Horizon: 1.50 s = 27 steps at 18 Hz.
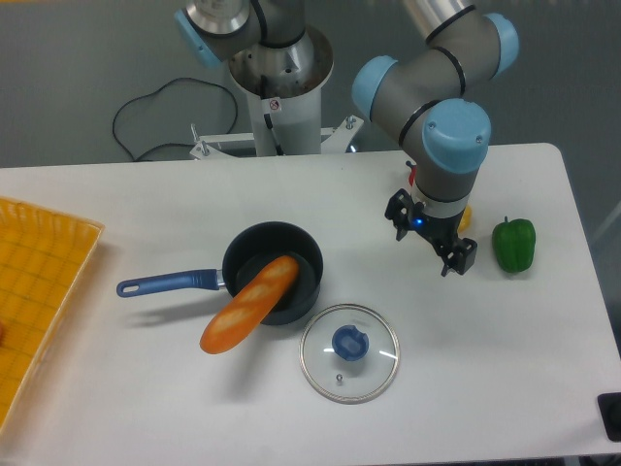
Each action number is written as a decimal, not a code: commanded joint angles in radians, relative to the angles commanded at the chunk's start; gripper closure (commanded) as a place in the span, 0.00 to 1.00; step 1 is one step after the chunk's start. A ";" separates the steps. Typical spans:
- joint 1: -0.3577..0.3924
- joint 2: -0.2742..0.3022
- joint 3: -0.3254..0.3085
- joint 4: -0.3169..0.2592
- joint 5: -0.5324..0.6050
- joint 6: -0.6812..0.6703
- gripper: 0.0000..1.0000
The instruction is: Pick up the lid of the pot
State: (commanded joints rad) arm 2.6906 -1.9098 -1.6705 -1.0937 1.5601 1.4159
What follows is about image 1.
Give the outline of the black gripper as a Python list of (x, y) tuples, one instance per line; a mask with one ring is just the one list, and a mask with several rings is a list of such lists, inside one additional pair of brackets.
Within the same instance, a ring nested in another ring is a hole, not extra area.
[(392, 222), (397, 241), (414, 231), (433, 247), (443, 262), (442, 277), (449, 272), (463, 276), (474, 265), (477, 252), (475, 240), (458, 235), (467, 204), (467, 198), (443, 203), (399, 189), (389, 198), (384, 216)]

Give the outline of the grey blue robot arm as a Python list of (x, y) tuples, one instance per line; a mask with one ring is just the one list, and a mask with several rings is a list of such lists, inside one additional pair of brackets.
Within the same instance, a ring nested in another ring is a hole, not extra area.
[[(509, 20), (483, 15), (470, 1), (415, 1), (411, 9), (425, 52), (405, 64), (371, 59), (351, 96), (413, 160), (411, 189), (394, 194), (385, 211), (398, 236), (417, 233), (445, 271), (464, 274), (476, 243), (460, 238), (458, 225), (491, 135), (488, 115), (464, 95), (514, 62), (519, 39)], [(303, 2), (191, 1), (175, 20), (197, 59), (226, 64), (245, 93), (258, 155), (319, 151), (320, 91), (334, 57), (307, 23)]]

